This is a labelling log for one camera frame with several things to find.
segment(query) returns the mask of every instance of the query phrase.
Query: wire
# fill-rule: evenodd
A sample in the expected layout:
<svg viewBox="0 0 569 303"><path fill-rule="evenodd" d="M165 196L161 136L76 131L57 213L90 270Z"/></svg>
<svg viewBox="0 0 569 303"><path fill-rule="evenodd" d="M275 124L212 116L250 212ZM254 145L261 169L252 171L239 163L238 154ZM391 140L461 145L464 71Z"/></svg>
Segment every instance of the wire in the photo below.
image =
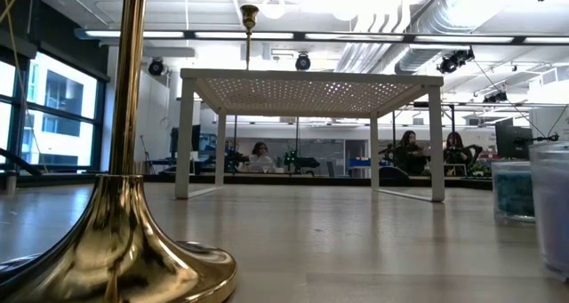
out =
<svg viewBox="0 0 569 303"><path fill-rule="evenodd" d="M34 138L34 142L36 143L37 153L39 154L39 157L40 157L40 163L42 163L42 158L44 156L42 155L42 152L39 149L39 143L37 142L36 132L34 131L34 125L31 123L32 118L31 118L31 115L30 115L29 109L28 109L28 91L26 91L26 89L24 88L24 80L22 80L22 78L21 78L21 69L20 69L20 63L18 60L18 49L16 47L16 40L14 38L14 33L13 33L12 16L10 15L10 9L11 9L12 5L14 5L15 1L16 0L11 0L11 2L8 2L8 0L4 0L4 3L6 4L6 10L2 13L2 17L0 17L0 22L2 22L4 17L6 17L6 16L8 17L8 28L10 31L10 42L12 43L12 49L13 49L13 54L14 54L14 65L16 66L16 74L18 75L18 84L20 86L21 107L26 111L26 115L28 116L29 128L32 131L32 137ZM44 163L44 171L46 173L49 172L45 163Z"/></svg>
<svg viewBox="0 0 569 303"><path fill-rule="evenodd" d="M480 69L480 71L482 72L482 74L484 74L484 76L486 76L486 78L488 79L488 81L490 81L490 83L492 84L492 86L497 90L500 91L500 89L498 88L498 86L496 86L496 84L492 81L492 79L490 78L490 76L488 76L486 74L486 72L484 71L484 69L482 67L480 67L480 64L478 64L478 62L476 61L476 59L472 59L474 61L474 63L477 64L478 68ZM524 114L522 113L522 111L520 111L516 105L512 102L510 102L509 100L506 100L521 116L524 117L524 119L537 131L541 134L541 136L545 136L545 134L543 134L543 132L540 131L540 129L537 128L537 126L535 126L535 124L532 123L532 121L530 121L530 119Z"/></svg>
<svg viewBox="0 0 569 303"><path fill-rule="evenodd" d="M557 118L557 120L553 123L553 126L551 126L551 129L549 129L548 132L548 137L551 134L551 131L553 131L553 129L555 128L555 126L557 125L557 123L559 122L559 120L561 119L561 116L563 116L563 114L565 113L565 111L567 110L567 107L569 107L569 104L566 104L565 107L563 108L563 111L561 111L561 114L559 115L559 117Z"/></svg>

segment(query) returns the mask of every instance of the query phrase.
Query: gold pole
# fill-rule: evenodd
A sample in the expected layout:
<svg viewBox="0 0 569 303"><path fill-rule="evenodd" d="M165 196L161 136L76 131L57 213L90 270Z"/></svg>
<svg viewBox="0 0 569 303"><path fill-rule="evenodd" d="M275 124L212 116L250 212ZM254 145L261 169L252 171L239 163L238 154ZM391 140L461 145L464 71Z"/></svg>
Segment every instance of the gold pole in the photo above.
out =
<svg viewBox="0 0 569 303"><path fill-rule="evenodd" d="M249 70L249 59L251 57L251 30L257 24L257 13L259 8L255 5L246 4L241 7L241 14L243 15L243 26L247 29L247 51L245 61L247 62L247 70Z"/></svg>
<svg viewBox="0 0 569 303"><path fill-rule="evenodd" d="M236 287L227 252L174 242L133 175L145 0L124 0L110 175L100 175L78 222L47 252L0 263L0 300L221 303Z"/></svg>
<svg viewBox="0 0 569 303"><path fill-rule="evenodd" d="M133 174L145 3L123 1L109 166L109 173L114 175Z"/></svg>

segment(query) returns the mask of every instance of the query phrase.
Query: dark hair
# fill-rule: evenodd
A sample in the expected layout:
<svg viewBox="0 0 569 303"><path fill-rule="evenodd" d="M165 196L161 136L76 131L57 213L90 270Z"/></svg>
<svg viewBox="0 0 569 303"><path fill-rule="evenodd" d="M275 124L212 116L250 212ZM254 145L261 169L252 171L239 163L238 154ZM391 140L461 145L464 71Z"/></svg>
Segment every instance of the dark hair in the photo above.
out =
<svg viewBox="0 0 569 303"><path fill-rule="evenodd" d="M450 132L448 134L448 136L446 137L446 148L450 148L453 146L453 144L451 143L451 139L454 139L455 147L464 148L464 146L462 145L461 135L458 132Z"/></svg>
<svg viewBox="0 0 569 303"><path fill-rule="evenodd" d="M265 147L265 149L268 152L267 144L265 144L264 142L257 142L255 143L255 147L252 149L251 153L254 155L259 155L260 147Z"/></svg>
<svg viewBox="0 0 569 303"><path fill-rule="evenodd" d="M417 137L417 134L415 134L415 132L405 131L405 133L403 133L403 137L401 137L401 140L399 141L399 145L403 147L409 146L409 137L411 136L411 134L413 134L415 138Z"/></svg>

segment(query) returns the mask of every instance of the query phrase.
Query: brass pole base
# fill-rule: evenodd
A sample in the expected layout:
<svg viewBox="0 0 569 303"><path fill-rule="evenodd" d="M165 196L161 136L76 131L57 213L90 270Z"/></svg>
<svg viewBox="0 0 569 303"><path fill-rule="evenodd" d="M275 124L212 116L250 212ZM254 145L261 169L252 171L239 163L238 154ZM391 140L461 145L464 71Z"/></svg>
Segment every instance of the brass pole base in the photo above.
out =
<svg viewBox="0 0 569 303"><path fill-rule="evenodd" d="M99 176L83 215L61 241L39 256L0 263L5 303L217 303L235 286L230 254L176 243L160 230L141 176Z"/></svg>

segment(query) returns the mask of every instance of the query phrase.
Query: woman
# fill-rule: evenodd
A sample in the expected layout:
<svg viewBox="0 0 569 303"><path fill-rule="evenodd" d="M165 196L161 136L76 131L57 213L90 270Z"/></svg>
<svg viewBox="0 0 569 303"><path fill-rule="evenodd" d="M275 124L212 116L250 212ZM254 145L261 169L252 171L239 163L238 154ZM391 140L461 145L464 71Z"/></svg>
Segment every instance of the woman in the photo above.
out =
<svg viewBox="0 0 569 303"><path fill-rule="evenodd" d="M267 145L263 142L255 143L251 155L249 155L249 171L263 171L264 167L273 169L273 160L268 157Z"/></svg>
<svg viewBox="0 0 569 303"><path fill-rule="evenodd" d="M451 132L448 137L446 137L444 155L445 163L448 164L468 165L470 161L472 161L472 152L470 152L470 149L464 148L461 135L457 132Z"/></svg>
<svg viewBox="0 0 569 303"><path fill-rule="evenodd" d="M396 166L409 175L420 175L425 170L426 158L416 142L417 134L406 131L395 152Z"/></svg>

